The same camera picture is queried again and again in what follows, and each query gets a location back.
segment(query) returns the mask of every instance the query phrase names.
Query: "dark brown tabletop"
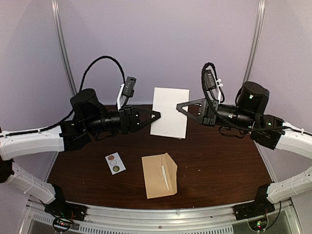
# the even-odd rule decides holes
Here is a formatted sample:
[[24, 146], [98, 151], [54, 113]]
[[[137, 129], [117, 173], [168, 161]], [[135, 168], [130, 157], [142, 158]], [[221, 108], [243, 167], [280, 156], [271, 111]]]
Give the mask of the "dark brown tabletop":
[[[224, 137], [218, 128], [188, 120], [186, 139], [151, 136], [150, 127], [93, 141], [60, 153], [49, 182], [68, 201], [132, 209], [177, 209], [253, 200], [271, 179], [248, 136]], [[118, 152], [126, 171], [112, 175], [105, 157]], [[178, 165], [177, 194], [147, 199], [141, 157], [168, 153]]]

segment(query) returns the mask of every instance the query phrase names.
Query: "sheet of paper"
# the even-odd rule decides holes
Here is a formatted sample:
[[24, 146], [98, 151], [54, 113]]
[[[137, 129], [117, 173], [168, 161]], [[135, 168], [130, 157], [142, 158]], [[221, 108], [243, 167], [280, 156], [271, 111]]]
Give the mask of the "sheet of paper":
[[142, 157], [147, 199], [177, 193], [177, 165], [169, 154]]
[[126, 170], [125, 165], [123, 165], [118, 153], [108, 155], [105, 158], [113, 175]]
[[189, 101], [188, 89], [154, 89], [153, 111], [158, 111], [161, 118], [151, 125], [151, 135], [185, 138], [187, 117], [176, 110], [176, 105]]

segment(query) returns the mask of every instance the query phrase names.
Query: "white card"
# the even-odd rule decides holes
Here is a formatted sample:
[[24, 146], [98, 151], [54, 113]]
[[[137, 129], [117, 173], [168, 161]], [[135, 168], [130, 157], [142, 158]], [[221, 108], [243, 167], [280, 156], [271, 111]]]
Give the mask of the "white card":
[[151, 135], [185, 138], [187, 117], [176, 109], [179, 103], [189, 101], [188, 89], [154, 89], [153, 111], [158, 111], [161, 118], [152, 123]]
[[121, 161], [118, 153], [108, 155], [105, 158], [113, 175], [126, 170], [125, 165], [123, 165], [123, 162]]

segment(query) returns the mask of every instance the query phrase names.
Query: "sticker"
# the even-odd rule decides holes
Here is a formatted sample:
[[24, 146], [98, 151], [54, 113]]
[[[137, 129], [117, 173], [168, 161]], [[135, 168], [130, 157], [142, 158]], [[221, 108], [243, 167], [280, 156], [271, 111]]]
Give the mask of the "sticker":
[[118, 153], [108, 155], [105, 158], [113, 175], [126, 170]]

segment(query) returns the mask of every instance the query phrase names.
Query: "brown envelope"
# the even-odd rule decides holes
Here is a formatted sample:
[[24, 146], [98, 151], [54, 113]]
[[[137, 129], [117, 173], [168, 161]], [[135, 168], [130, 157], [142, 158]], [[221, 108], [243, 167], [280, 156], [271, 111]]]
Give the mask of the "brown envelope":
[[177, 165], [169, 154], [142, 157], [142, 164], [147, 199], [177, 193]]

